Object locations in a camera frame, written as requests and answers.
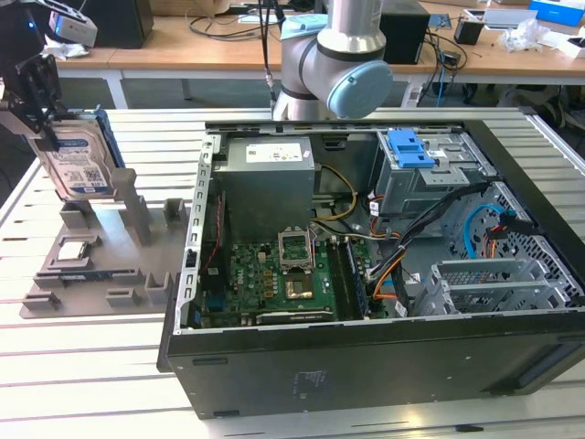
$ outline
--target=aluminum extrusion table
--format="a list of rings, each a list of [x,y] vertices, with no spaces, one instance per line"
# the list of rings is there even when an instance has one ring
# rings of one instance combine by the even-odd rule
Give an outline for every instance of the aluminum extrusion table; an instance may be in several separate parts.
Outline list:
[[[265,110],[111,111],[124,161],[150,205],[192,198],[204,121],[268,119]],[[514,109],[381,110],[392,122],[481,117],[585,239],[585,164],[536,116]],[[104,209],[108,202],[94,203]],[[23,320],[20,299],[61,226],[38,161],[0,210],[0,437],[585,436],[585,363],[525,397],[436,402],[201,422],[173,374],[156,370],[163,315]]]

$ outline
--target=table leg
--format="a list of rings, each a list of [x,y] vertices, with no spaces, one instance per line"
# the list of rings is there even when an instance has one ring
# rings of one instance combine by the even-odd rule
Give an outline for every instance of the table leg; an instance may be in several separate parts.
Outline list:
[[[419,105],[420,93],[425,82],[426,79],[420,75],[409,78],[400,108],[416,108]]]
[[[191,82],[189,80],[181,80],[181,86],[183,87],[183,99],[191,101],[193,95],[191,94]]]
[[[128,102],[122,87],[122,73],[119,70],[107,70],[104,79],[108,82],[108,88],[116,109],[128,110]]]

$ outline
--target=black speaker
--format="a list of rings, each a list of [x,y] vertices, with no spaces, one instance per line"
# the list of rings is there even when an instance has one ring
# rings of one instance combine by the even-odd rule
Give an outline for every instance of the black speaker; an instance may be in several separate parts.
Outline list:
[[[79,9],[83,0],[63,3]],[[154,24],[149,0],[88,0],[82,13],[98,28],[96,48],[141,48]]]
[[[415,0],[384,2],[380,30],[386,36],[388,64],[416,64],[431,15]]]

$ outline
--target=yellow wire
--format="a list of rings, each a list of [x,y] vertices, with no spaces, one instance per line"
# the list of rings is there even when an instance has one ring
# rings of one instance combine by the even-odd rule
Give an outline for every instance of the yellow wire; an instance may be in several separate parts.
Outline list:
[[[332,215],[329,217],[317,217],[317,218],[313,218],[313,220],[317,220],[317,221],[335,221],[335,220],[340,220],[342,218],[345,218],[347,215],[350,215],[351,212],[354,211],[354,209],[356,208],[357,205],[357,194],[354,190],[354,187],[351,186],[351,183],[349,183],[349,180],[347,178],[345,178],[344,176],[341,175],[341,173],[335,169],[332,166],[329,165],[321,165],[321,167],[324,167],[325,169],[329,169],[331,172],[333,172],[336,176],[339,177],[339,179],[341,179],[344,183],[346,183],[347,187],[349,187],[349,190],[351,191],[351,205],[349,206],[349,209],[346,210],[345,212],[342,213],[338,213],[337,215]]]

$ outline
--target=hard drive label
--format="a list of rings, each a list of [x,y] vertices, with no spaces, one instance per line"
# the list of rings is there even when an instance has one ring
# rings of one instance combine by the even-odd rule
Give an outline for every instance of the hard drive label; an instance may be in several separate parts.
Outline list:
[[[58,143],[58,152],[51,152],[49,159],[70,190],[89,194],[108,189],[98,164],[91,159],[90,145],[85,139],[63,139]]]

